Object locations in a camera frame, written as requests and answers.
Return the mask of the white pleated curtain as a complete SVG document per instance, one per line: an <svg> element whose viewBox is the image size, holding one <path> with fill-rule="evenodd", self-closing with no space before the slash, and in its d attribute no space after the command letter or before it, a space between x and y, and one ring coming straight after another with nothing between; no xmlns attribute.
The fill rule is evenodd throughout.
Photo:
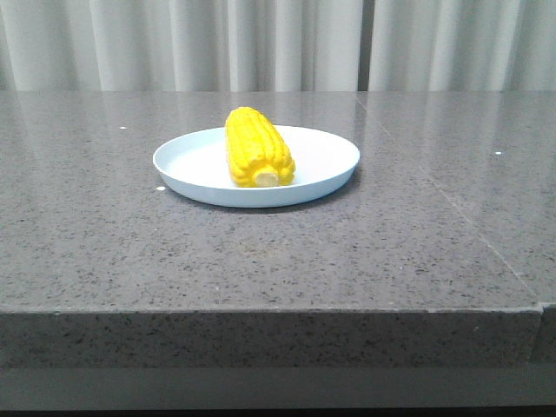
<svg viewBox="0 0 556 417"><path fill-rule="evenodd" d="M552 90L552 1L4 1L4 90Z"/></svg>

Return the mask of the light blue round plate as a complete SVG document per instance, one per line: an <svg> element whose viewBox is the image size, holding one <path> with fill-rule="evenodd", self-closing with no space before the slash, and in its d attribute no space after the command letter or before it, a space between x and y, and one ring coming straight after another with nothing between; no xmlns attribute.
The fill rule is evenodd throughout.
<svg viewBox="0 0 556 417"><path fill-rule="evenodd" d="M153 163L169 188L189 199L216 206L260 209L310 202L344 184L360 160L347 139L318 129L278 125L295 160L291 185L240 188L228 172L223 127L179 136L160 146Z"/></svg>

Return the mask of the yellow corn cob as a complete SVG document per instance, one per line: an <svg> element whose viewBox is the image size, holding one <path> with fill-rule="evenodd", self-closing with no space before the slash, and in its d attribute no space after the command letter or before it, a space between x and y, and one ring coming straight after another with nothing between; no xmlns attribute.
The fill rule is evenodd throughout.
<svg viewBox="0 0 556 417"><path fill-rule="evenodd" d="M295 160L277 128L251 107L232 110L225 122L228 172L236 186L288 186L295 177Z"/></svg>

